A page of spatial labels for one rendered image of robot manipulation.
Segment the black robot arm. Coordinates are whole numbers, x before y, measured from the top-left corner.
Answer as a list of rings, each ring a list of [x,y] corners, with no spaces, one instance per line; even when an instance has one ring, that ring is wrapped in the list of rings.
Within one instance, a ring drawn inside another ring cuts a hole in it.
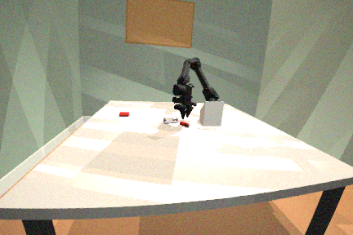
[[[189,58],[184,61],[181,75],[177,79],[177,84],[173,85],[173,90],[172,90],[173,95],[179,95],[180,98],[172,97],[172,102],[174,102],[174,104],[175,103],[180,104],[182,102],[182,98],[181,98],[182,95],[192,94],[192,87],[194,87],[194,85],[192,83],[190,83],[189,85],[186,85],[190,81],[190,75],[189,75],[190,68],[192,68],[196,72],[203,86],[203,95],[206,101],[218,102],[218,99],[220,99],[220,96],[217,94],[215,89],[209,85],[208,80],[206,79],[203,73],[203,70],[201,69],[201,62],[199,58]]]

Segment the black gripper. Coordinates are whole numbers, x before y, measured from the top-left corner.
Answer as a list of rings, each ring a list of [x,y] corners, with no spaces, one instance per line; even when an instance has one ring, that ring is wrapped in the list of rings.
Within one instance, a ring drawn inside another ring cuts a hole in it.
[[[191,95],[182,95],[181,98],[182,98],[181,104],[175,104],[174,109],[179,110],[181,113],[181,118],[184,119],[185,114],[186,114],[186,117],[189,117],[193,108],[197,106],[197,103],[194,101],[191,101],[191,98],[193,98],[193,96]]]

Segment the blister pack of red batteries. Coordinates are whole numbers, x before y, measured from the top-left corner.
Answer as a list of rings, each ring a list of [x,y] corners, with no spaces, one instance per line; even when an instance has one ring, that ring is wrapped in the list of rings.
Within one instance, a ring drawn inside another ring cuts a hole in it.
[[[120,112],[118,118],[130,118],[131,115],[130,115],[130,112]]]

